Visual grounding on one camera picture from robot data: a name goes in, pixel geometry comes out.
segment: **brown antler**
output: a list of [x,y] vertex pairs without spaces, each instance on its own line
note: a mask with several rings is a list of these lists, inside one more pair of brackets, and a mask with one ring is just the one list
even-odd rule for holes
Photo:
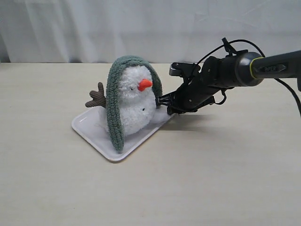
[[103,84],[101,82],[98,83],[98,91],[92,90],[90,92],[90,97],[92,97],[93,100],[86,102],[86,107],[101,106],[105,108],[106,99],[104,96]]

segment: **white curtain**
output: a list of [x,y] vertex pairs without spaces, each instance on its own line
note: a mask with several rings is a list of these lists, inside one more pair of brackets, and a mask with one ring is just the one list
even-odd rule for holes
[[223,37],[266,55],[299,50],[301,0],[0,0],[2,61],[196,62]]

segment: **white tray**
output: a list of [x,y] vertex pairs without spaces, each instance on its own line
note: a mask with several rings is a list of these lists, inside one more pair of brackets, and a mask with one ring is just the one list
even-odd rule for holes
[[[166,112],[166,107],[161,106],[158,113]],[[172,117],[166,117],[160,123],[150,123],[139,132],[125,138],[124,150],[118,154],[114,149],[108,133],[101,127],[98,107],[93,107],[72,120],[72,128],[83,137],[91,146],[111,162],[120,162],[132,153],[139,145],[153,135]]]

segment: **beige table surface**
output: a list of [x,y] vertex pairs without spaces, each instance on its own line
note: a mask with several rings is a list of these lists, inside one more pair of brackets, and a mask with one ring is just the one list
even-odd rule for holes
[[[109,68],[0,64],[0,226],[301,224],[301,120],[286,88],[231,90],[114,164],[71,128]],[[181,84],[154,68],[165,93]]]

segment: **snowman plush toy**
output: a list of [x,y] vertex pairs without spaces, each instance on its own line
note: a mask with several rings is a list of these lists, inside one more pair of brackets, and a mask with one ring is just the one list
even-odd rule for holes
[[122,56],[110,68],[106,96],[99,82],[98,91],[90,92],[93,100],[85,105],[99,107],[100,124],[117,153],[122,153],[127,136],[170,117],[156,106],[155,99],[161,95],[160,78],[149,62],[139,56]]

